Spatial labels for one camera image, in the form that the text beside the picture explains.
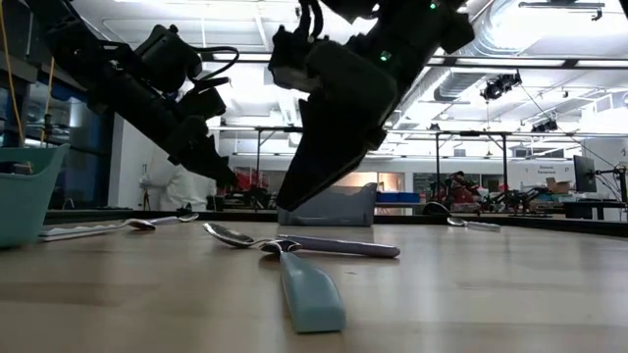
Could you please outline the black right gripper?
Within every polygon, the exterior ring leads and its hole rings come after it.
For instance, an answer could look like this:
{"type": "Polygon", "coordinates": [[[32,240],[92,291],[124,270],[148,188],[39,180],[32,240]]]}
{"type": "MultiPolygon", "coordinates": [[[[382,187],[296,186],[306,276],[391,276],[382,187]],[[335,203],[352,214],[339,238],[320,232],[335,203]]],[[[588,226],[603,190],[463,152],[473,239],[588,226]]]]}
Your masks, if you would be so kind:
{"type": "Polygon", "coordinates": [[[398,98],[393,52],[368,38],[320,40],[305,56],[315,81],[299,102],[303,133],[277,196],[293,211],[357,168],[381,144],[398,98]]]}

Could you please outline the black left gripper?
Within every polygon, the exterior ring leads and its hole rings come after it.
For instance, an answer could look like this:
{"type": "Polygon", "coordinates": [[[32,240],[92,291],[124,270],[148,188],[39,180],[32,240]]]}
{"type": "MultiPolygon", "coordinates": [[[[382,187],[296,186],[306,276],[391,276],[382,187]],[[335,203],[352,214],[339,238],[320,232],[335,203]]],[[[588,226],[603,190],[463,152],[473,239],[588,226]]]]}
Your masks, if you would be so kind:
{"type": "Polygon", "coordinates": [[[236,185],[229,158],[218,154],[206,122],[223,114],[226,104],[214,87],[190,90],[169,100],[132,76],[115,76],[102,87],[102,100],[189,172],[236,185]]]}

